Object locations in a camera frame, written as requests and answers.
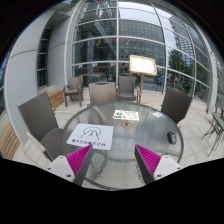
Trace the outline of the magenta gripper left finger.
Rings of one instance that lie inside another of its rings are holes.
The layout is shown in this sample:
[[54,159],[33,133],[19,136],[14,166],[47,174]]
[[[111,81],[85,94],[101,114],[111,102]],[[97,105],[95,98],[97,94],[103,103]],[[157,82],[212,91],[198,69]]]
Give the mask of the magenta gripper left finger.
[[88,145],[69,156],[58,156],[47,167],[47,171],[81,186],[92,156],[93,148],[91,145]]

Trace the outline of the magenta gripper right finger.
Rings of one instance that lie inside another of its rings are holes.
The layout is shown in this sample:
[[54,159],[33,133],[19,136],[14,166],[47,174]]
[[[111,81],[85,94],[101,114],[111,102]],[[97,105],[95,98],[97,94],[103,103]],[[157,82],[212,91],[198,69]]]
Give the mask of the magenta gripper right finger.
[[146,184],[182,169],[169,155],[160,156],[140,145],[135,146],[135,157]]

